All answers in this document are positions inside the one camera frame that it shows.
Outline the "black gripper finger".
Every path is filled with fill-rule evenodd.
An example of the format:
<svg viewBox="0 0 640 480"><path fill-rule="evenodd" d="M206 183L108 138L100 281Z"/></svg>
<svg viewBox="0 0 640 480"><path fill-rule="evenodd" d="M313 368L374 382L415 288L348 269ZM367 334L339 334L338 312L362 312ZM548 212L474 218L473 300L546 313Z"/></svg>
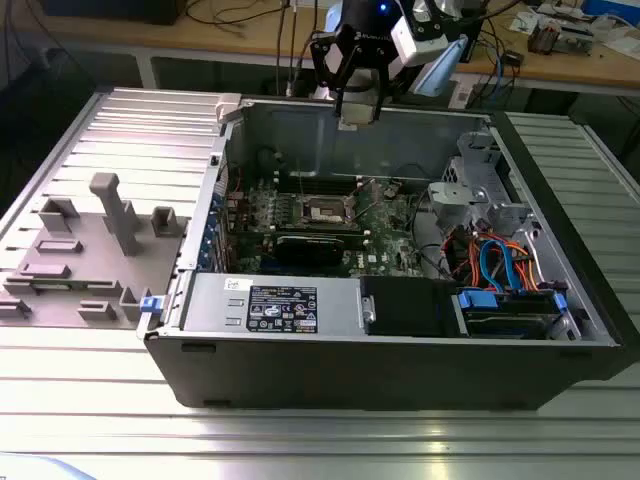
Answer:
<svg viewBox="0 0 640 480"><path fill-rule="evenodd" d="M335 71L329 67L327 57L335 47L342 55ZM334 113L339 117L342 112L344 89L351 78L351 40L344 32L314 32L311 35L310 49L316 81L336 93Z"/></svg>
<svg viewBox="0 0 640 480"><path fill-rule="evenodd" d="M377 121L380 117L381 109L384 99L386 98L386 91L389 85L389 72L388 72L389 60L387 52L382 48L376 50L376 71L378 74L378 94L375 107L373 110L372 120Z"/></svg>

